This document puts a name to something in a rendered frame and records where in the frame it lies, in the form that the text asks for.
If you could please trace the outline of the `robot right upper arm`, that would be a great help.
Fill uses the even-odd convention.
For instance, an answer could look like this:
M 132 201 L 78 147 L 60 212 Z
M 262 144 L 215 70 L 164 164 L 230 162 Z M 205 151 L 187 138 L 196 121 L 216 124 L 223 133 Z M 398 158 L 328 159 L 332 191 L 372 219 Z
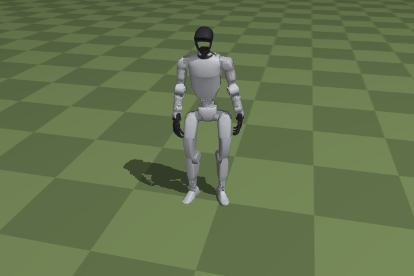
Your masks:
M 187 86 L 185 86 L 187 67 L 190 60 L 190 56 L 182 56 L 177 63 L 177 85 L 175 88 L 175 94 L 185 94 Z

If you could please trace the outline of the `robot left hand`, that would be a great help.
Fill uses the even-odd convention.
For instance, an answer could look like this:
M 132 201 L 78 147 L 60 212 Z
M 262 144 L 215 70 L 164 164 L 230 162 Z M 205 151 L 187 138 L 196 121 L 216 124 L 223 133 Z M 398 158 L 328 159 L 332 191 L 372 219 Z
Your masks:
M 236 132 L 232 133 L 234 136 L 239 134 L 240 128 L 242 126 L 243 119 L 244 119 L 244 117 L 242 117 L 242 114 L 238 113 L 237 117 L 236 117 L 236 120 L 238 120 L 237 126 L 233 127 L 234 129 L 236 129 L 236 130 L 233 130 L 233 131 L 236 131 Z

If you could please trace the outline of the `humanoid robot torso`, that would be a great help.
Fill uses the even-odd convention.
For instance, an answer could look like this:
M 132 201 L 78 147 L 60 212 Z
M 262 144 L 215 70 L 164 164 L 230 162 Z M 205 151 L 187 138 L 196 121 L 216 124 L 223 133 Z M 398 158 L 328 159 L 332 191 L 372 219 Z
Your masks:
M 198 53 L 198 54 L 197 54 Z M 199 121 L 217 121 L 217 102 L 214 98 L 221 86 L 222 68 L 220 54 L 213 52 L 208 59 L 201 59 L 200 52 L 193 52 L 188 63 L 191 87 L 196 97 L 201 98 L 198 105 Z

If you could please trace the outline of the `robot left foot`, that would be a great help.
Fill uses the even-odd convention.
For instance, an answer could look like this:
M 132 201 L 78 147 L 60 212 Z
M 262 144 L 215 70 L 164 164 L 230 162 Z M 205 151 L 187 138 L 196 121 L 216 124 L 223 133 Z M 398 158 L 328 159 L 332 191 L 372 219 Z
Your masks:
M 226 191 L 221 188 L 221 192 L 219 191 L 219 186 L 216 189 L 216 193 L 218 195 L 218 200 L 223 206 L 229 205 L 230 201 L 226 195 Z

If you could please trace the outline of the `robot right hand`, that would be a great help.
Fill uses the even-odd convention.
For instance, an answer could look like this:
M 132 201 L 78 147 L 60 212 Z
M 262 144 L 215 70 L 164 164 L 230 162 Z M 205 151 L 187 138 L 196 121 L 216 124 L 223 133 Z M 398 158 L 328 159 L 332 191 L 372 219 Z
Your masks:
M 172 120 L 173 120 L 173 132 L 178 136 L 178 137 L 180 137 L 180 138 L 184 138 L 184 136 L 181 136 L 180 135 L 180 132 L 181 132 L 181 134 L 183 134 L 184 135 L 184 133 L 183 133 L 183 131 L 181 130 L 181 128 L 180 128 L 180 123 L 179 123 L 179 121 L 181 121 L 181 114 L 180 113 L 177 113 L 177 115 L 176 115 L 176 119 L 173 117 L 172 118 Z

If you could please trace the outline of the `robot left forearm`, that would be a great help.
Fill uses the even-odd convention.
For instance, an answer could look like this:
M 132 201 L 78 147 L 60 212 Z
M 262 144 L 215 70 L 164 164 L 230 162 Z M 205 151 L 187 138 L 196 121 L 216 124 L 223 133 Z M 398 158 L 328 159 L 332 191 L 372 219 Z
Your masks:
M 237 88 L 239 90 L 238 86 L 237 86 Z M 235 111 L 235 116 L 237 117 L 237 114 L 241 113 L 242 117 L 243 117 L 244 116 L 244 111 L 243 111 L 243 106 L 242 106 L 242 103 L 241 103 L 240 92 L 239 92 L 239 94 L 233 95 L 230 98 L 231 98 L 232 103 L 233 103 L 232 105 L 233 105 L 233 108 L 234 108 L 234 111 Z

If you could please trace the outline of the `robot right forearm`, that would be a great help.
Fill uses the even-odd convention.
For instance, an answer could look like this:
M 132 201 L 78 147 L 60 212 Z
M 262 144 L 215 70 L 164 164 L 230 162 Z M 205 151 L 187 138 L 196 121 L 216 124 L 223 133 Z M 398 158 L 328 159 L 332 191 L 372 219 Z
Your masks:
M 176 88 L 176 86 L 175 86 Z M 174 102 L 173 102 L 173 112 L 172 112 L 172 117 L 174 117 L 176 119 L 176 115 L 177 113 L 181 113 L 182 111 L 182 101 L 184 99 L 184 96 L 181 94 L 175 94 L 174 92 Z

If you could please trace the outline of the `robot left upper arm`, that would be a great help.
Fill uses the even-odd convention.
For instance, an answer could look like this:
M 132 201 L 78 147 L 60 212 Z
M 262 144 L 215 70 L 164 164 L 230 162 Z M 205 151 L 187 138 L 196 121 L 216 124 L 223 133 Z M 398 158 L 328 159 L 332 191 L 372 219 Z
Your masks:
M 235 76 L 235 69 L 234 69 L 234 61 L 232 58 L 220 56 L 219 58 L 221 68 L 225 70 L 226 80 L 228 82 L 228 87 L 226 88 L 227 93 L 230 96 L 239 94 L 239 90 L 237 85 L 235 84 L 236 76 Z

